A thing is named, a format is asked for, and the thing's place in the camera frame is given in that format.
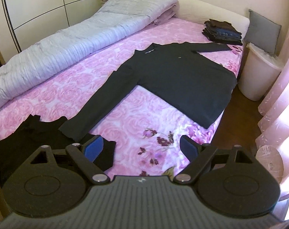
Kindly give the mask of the black long-sleeve shirt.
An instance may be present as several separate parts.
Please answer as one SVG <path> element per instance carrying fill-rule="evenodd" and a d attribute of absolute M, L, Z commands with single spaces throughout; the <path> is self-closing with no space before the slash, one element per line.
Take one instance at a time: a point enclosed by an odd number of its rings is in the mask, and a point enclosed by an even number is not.
<path fill-rule="evenodd" d="M 111 73 L 61 133 L 79 141 L 137 85 L 160 97 L 208 129 L 227 107 L 237 84 L 235 74 L 203 53 L 229 52 L 226 44 L 151 44 Z"/>

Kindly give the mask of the stack of folded clothes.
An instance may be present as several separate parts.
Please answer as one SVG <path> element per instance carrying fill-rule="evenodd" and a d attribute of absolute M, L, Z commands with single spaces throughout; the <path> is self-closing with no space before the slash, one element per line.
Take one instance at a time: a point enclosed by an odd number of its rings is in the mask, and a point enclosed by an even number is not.
<path fill-rule="evenodd" d="M 237 31 L 231 23 L 209 19 L 204 24 L 205 28 L 202 34 L 208 40 L 218 44 L 243 45 L 242 33 Z"/>

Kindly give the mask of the pink floral bed sheet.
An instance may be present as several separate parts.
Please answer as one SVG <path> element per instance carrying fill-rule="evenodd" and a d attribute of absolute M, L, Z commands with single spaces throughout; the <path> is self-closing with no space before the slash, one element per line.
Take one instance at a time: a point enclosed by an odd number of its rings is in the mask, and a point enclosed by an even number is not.
<path fill-rule="evenodd" d="M 203 28 L 200 24 L 173 18 L 161 25 L 147 26 L 96 52 L 7 102 L 0 109 L 0 140 L 14 133 L 29 115 L 39 115 L 42 122 L 52 122 L 62 116 L 72 118 L 134 51 L 144 50 L 153 43 L 206 43 Z M 150 176 L 180 172 L 188 164 L 179 148 L 180 137 L 187 135 L 197 143 L 209 143 L 218 126 L 219 121 L 215 121 L 205 129 L 137 86 L 91 134 L 116 142 L 113 167 L 105 171 L 109 176 Z"/>

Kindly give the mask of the black garment at bed foot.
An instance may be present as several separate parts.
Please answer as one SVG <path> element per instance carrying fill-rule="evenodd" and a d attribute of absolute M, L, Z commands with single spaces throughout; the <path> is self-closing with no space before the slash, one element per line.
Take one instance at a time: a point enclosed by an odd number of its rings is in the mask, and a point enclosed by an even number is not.
<path fill-rule="evenodd" d="M 65 149 L 67 145 L 75 143 L 73 139 L 66 137 L 58 128 L 67 121 L 62 116 L 52 122 L 40 121 L 39 115 L 29 115 L 21 125 L 5 139 L 0 140 L 0 187 L 16 169 L 40 146 L 49 145 L 52 149 Z M 102 171 L 113 167 L 115 141 L 107 141 L 103 138 L 103 149 L 93 163 Z M 73 163 L 63 157 L 59 166 L 75 171 Z"/>

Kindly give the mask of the pink curtain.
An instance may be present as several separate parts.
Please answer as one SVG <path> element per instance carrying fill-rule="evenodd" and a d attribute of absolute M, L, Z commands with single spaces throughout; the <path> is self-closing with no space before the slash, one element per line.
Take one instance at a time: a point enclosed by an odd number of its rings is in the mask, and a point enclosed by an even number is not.
<path fill-rule="evenodd" d="M 258 148 L 275 148 L 283 161 L 284 173 L 280 182 L 281 196 L 289 197 L 289 34 L 281 56 L 287 54 L 287 62 L 258 107 L 262 119 L 258 122 L 261 131 L 256 138 Z"/>

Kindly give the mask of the white laundry bin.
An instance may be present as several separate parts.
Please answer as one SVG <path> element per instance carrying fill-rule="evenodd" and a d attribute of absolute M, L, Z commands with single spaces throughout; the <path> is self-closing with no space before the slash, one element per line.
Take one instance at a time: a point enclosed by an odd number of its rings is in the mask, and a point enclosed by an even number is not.
<path fill-rule="evenodd" d="M 269 55 L 252 43 L 248 44 L 249 52 L 238 81 L 241 93 L 252 101 L 258 101 L 266 95 L 284 64 L 277 57 Z"/>

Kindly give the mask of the grey cushion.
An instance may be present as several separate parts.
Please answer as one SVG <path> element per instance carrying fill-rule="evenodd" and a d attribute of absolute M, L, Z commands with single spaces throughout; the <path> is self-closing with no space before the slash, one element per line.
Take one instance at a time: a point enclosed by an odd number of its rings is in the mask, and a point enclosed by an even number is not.
<path fill-rule="evenodd" d="M 270 55 L 274 55 L 281 25 L 249 9 L 250 24 L 244 40 L 252 43 Z"/>

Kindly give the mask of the white striped duvet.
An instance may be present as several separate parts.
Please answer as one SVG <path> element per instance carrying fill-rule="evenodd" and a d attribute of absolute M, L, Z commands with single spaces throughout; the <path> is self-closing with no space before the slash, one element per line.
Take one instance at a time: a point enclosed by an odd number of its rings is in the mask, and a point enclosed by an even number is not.
<path fill-rule="evenodd" d="M 154 22 L 178 0 L 108 0 L 90 18 L 59 30 L 0 68 L 0 108 L 88 55 Z"/>

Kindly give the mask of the white padded headboard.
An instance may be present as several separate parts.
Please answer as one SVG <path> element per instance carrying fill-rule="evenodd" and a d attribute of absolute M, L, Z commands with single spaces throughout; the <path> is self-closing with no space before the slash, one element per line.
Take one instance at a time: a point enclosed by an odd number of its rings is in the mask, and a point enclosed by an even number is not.
<path fill-rule="evenodd" d="M 227 21 L 242 34 L 242 38 L 250 25 L 247 17 L 200 0 L 178 0 L 176 17 L 202 25 L 209 19 Z"/>

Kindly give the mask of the white wardrobe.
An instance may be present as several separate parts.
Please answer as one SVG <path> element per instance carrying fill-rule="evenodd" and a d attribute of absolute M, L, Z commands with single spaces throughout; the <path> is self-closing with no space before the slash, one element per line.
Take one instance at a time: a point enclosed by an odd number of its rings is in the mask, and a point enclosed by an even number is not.
<path fill-rule="evenodd" d="M 100 7 L 101 0 L 0 0 L 1 62 L 88 19 Z"/>

